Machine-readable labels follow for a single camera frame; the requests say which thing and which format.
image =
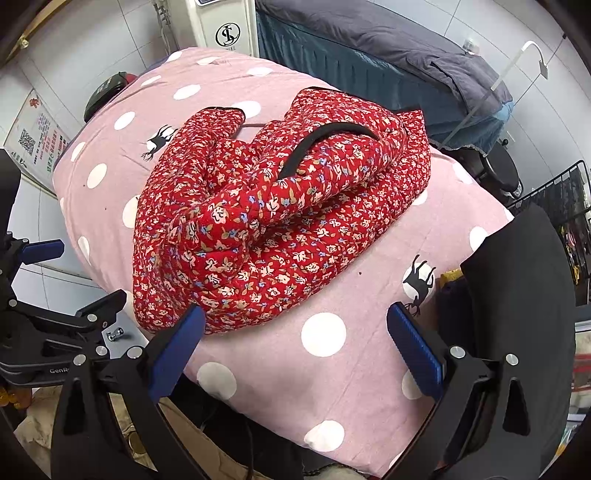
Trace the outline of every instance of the red object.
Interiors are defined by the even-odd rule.
[[[147,330],[172,326],[191,303],[206,333],[273,319],[344,270],[430,177],[420,111],[310,88],[250,144],[232,139],[244,121],[239,109],[193,115],[139,198],[133,294]],[[357,133],[313,141],[341,126]]]
[[[125,72],[125,80],[127,80],[127,85],[129,86],[130,83],[134,83],[135,79],[137,78],[137,75],[134,75],[133,73],[127,73]]]

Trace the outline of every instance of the black deer silhouette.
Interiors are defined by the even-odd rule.
[[[173,129],[173,127],[170,125],[164,125],[160,130],[158,130],[157,134],[155,134],[146,142],[146,147],[149,151],[142,153],[142,158],[145,161],[152,160],[154,158],[154,154],[168,142],[170,142],[177,130],[178,128]]]
[[[427,275],[427,278],[425,280],[423,280],[422,278],[420,278],[418,276],[423,265],[427,263],[427,260],[423,260],[417,268],[416,263],[417,263],[419,256],[420,255],[417,255],[416,257],[414,257],[413,266],[411,267],[410,273],[404,279],[404,282],[402,282],[402,283],[407,283],[412,288],[414,288],[417,292],[417,294],[414,297],[413,302],[407,303],[405,305],[405,307],[411,313],[412,313],[411,308],[412,307],[415,308],[415,312],[413,313],[414,316],[421,314],[421,303],[423,303],[425,301],[425,299],[427,298],[429,291],[433,288],[433,284],[434,284],[434,280],[435,280],[435,276],[433,275],[433,271],[435,270],[435,267],[433,267],[431,269],[431,271],[429,272],[429,275]]]

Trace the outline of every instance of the logo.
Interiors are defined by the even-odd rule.
[[[240,27],[235,23],[223,24],[216,33],[216,42],[221,47],[230,47],[240,38]]]

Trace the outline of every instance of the gray blanket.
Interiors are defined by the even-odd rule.
[[[449,89],[467,110],[498,78],[482,57],[467,54],[451,40],[366,0],[256,0],[256,8]],[[510,101],[511,94],[501,83],[477,116],[492,115]]]

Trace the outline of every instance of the bolt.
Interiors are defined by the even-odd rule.
[[[454,358],[464,358],[466,356],[466,351],[461,346],[453,346],[449,349],[452,357]]]
[[[117,340],[117,338],[123,336],[124,333],[125,332],[123,328],[117,327],[114,332],[107,332],[107,338],[109,339],[109,341],[114,342]]]
[[[139,358],[144,350],[140,346],[133,346],[127,350],[127,356],[129,358]]]
[[[507,363],[509,365],[513,365],[513,366],[516,366],[519,363],[519,359],[517,358],[517,355],[513,355],[512,353],[508,353],[507,356],[505,357],[505,360],[507,360]]]
[[[86,355],[81,353],[80,355],[76,355],[74,357],[74,365],[81,366],[84,364],[84,362],[86,362]]]

